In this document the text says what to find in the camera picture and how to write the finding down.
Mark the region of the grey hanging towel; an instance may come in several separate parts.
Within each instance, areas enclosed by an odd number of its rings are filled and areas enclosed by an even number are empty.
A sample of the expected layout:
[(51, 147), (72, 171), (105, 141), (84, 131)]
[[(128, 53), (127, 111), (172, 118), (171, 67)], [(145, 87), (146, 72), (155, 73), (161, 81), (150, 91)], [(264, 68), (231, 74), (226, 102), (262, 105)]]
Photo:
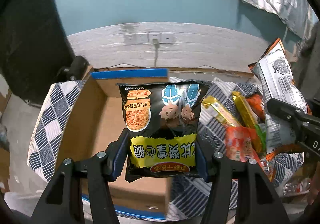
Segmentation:
[(319, 91), (319, 21), (303, 43), (292, 70), (296, 87), (306, 100), (311, 100)]

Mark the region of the orange brown chip bag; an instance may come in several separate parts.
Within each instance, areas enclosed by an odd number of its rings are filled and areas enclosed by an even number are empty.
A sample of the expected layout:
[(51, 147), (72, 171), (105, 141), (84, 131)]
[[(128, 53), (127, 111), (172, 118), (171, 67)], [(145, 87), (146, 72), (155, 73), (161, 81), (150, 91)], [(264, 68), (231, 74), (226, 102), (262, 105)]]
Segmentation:
[(246, 101), (250, 105), (253, 112), (261, 121), (265, 121), (265, 111), (263, 98), (259, 93), (254, 93), (251, 96), (246, 98)]

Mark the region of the orange silver snack bag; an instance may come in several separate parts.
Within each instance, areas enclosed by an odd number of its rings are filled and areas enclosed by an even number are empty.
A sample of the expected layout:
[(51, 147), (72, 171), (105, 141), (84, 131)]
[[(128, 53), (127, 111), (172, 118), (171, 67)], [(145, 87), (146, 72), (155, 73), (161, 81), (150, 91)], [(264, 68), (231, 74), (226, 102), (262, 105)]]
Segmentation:
[(267, 108), (270, 99), (283, 101), (307, 113), (308, 107), (301, 92), (294, 85), (291, 66), (285, 56), (280, 38), (271, 43), (259, 60), (248, 65), (260, 80), (266, 123), (266, 158), (272, 160), (279, 153), (296, 153), (296, 134), (290, 124), (271, 114)]

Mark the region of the gold wafer bar wrapper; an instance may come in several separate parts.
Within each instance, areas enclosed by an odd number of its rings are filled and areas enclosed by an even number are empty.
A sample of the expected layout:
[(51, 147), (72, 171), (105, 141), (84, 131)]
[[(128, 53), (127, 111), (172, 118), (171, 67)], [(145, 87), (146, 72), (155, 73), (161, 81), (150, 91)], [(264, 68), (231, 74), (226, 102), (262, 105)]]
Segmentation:
[(258, 154), (263, 154), (266, 152), (266, 142), (265, 142), (265, 132), (261, 129), (258, 124), (257, 117), (254, 116), (254, 112), (251, 109), (249, 103), (244, 96), (241, 95), (239, 91), (232, 91), (232, 99), (235, 106), (244, 122), (244, 125), (255, 130), (256, 138), (252, 138), (252, 143), (255, 151)]

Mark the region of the black yellow snack bag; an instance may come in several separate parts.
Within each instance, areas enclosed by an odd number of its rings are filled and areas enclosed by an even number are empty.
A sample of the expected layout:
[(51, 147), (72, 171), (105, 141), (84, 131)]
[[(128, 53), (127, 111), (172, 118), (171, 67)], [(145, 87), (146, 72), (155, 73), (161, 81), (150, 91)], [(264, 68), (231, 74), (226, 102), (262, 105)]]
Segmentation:
[(208, 82), (117, 84), (130, 136), (125, 178), (197, 176), (196, 138)]

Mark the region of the white wall socket strip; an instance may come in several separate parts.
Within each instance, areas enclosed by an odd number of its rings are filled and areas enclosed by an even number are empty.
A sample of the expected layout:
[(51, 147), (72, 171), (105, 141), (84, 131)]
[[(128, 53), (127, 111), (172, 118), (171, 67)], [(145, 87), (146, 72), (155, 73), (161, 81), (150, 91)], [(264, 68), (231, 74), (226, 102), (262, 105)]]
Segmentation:
[(126, 45), (173, 44), (174, 34), (171, 32), (130, 33), (124, 35)]

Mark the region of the blue cardboard box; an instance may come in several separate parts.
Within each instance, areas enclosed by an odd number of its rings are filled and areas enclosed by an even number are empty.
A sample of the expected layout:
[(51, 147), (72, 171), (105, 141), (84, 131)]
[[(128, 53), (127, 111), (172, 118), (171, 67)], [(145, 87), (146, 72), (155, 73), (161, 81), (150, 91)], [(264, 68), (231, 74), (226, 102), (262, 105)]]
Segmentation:
[[(126, 127), (117, 83), (167, 82), (167, 69), (127, 69), (91, 73), (76, 98), (62, 135), (56, 163), (91, 158), (116, 141)], [(125, 172), (109, 184), (116, 211), (130, 218), (164, 221), (171, 180), (144, 177), (125, 180)]]

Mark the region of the black office chair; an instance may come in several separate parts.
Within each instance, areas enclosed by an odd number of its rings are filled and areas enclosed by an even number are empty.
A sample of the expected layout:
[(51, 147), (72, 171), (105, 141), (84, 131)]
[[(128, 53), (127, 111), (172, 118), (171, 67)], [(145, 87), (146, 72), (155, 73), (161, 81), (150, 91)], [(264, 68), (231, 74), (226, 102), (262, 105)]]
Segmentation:
[(88, 65), (73, 52), (55, 0), (1, 0), (1, 76), (14, 95), (41, 104), (52, 84), (82, 79)]

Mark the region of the thin gold snack bar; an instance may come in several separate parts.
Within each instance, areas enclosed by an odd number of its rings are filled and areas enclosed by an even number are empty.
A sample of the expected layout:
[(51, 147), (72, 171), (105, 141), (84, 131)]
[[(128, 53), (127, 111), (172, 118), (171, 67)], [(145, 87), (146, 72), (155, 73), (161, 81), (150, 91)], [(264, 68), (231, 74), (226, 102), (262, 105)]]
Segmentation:
[(240, 127), (240, 122), (213, 96), (207, 96), (202, 101), (206, 109), (213, 109), (213, 116), (225, 127)]

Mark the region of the red orange snack bag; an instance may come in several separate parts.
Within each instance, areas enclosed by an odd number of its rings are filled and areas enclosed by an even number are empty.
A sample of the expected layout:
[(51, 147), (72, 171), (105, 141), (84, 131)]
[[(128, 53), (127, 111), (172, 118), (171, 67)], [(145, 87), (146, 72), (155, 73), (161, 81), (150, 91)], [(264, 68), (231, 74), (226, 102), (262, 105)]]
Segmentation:
[(258, 151), (262, 149), (262, 144), (254, 129), (247, 127), (227, 127), (225, 133), (225, 145), (227, 158), (246, 162), (255, 159), (260, 163), (259, 156), (254, 149), (258, 145)]

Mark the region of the plastic water bottle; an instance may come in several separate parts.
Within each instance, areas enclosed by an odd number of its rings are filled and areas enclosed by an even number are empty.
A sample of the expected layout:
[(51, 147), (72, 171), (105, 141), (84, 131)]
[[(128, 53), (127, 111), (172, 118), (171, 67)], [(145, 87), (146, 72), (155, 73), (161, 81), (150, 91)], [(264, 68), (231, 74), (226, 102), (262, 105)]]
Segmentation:
[(291, 180), (283, 186), (281, 195), (283, 197), (291, 197), (305, 194), (309, 191), (310, 186), (311, 179), (308, 177), (304, 179)]

